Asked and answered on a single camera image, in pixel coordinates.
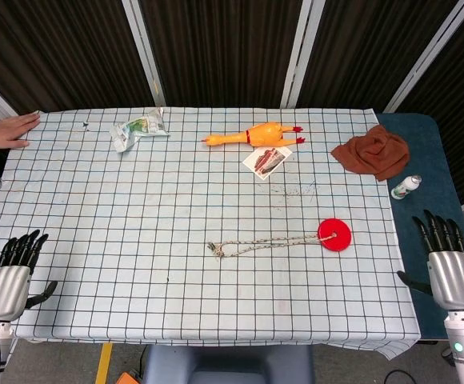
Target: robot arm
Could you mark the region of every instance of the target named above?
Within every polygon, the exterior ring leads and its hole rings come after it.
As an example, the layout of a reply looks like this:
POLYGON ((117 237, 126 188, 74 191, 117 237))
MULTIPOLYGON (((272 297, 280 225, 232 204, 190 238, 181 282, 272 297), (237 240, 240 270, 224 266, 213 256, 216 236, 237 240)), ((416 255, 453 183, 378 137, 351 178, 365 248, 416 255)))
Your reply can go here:
POLYGON ((40 250, 48 235, 40 238, 39 230, 25 234, 19 240, 12 238, 4 246, 0 257, 0 373, 10 353, 14 332, 10 322, 19 318, 24 310, 47 300, 58 282, 50 282, 46 290, 28 298, 31 275, 34 272, 40 250))
POLYGON ((430 284, 416 282, 405 272, 398 276, 409 288, 433 296, 435 302, 448 316, 444 325, 453 351, 454 363, 464 384, 464 243, 458 225, 453 220, 447 222, 424 211, 430 225, 430 234, 419 219, 414 217, 424 245, 429 252, 427 262, 430 284))

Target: brown towel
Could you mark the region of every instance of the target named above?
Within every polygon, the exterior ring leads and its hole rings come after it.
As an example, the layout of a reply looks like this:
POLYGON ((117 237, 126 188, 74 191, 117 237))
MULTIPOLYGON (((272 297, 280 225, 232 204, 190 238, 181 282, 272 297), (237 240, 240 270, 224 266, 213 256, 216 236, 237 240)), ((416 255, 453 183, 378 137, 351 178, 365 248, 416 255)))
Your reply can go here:
POLYGON ((348 171, 373 174, 379 181, 401 172, 410 160, 408 144, 381 125, 373 126, 365 136, 351 138, 331 154, 348 171))

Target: red frisbee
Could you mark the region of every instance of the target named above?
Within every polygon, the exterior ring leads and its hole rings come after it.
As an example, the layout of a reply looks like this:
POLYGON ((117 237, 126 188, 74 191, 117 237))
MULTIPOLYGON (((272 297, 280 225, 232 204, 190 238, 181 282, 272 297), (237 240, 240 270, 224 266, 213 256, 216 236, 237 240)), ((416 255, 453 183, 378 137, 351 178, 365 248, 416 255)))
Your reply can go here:
POLYGON ((328 250, 339 252, 351 244, 351 230, 342 220, 328 218, 319 224, 318 238, 327 238, 333 234, 335 237, 321 240, 322 246, 328 250))

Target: rope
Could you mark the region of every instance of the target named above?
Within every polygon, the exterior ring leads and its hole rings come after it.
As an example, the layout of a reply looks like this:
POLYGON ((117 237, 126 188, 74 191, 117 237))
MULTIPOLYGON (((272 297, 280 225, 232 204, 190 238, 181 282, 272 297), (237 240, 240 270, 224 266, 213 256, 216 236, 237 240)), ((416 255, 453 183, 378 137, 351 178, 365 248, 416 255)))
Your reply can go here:
POLYGON ((278 248, 281 246, 299 246, 302 244, 320 244, 321 242, 324 242, 326 240, 330 240, 331 238, 336 237, 336 233, 332 233, 330 236, 326 238, 318 238, 316 242, 308 242, 305 239, 307 238, 315 238, 315 234, 308 234, 306 236, 293 236, 291 238, 262 238, 259 240, 253 240, 251 242, 240 242, 240 241, 228 241, 228 242, 208 242, 207 243, 207 248, 213 251, 214 255, 218 258, 232 258, 234 256, 239 256, 240 254, 244 254, 246 252, 250 252, 252 250, 264 250, 266 248, 278 248), (261 244, 263 242, 269 242, 270 244, 266 244, 264 246, 249 246, 248 248, 245 248, 244 250, 239 250, 238 252, 234 252, 233 254, 225 254, 223 252, 223 247, 229 244, 261 244))

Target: rubber chicken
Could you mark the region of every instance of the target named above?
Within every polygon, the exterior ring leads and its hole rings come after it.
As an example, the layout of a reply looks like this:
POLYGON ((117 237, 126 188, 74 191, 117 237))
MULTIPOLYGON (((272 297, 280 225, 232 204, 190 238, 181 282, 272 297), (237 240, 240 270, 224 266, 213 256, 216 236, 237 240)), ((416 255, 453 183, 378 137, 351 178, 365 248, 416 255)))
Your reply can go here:
POLYGON ((302 130, 300 126, 282 126, 278 122, 265 122, 252 126, 239 134, 212 134, 202 141, 208 146, 220 146, 228 142, 247 142, 252 146, 289 146, 300 144, 305 141, 305 138, 285 140, 282 134, 284 132, 301 132, 302 130))

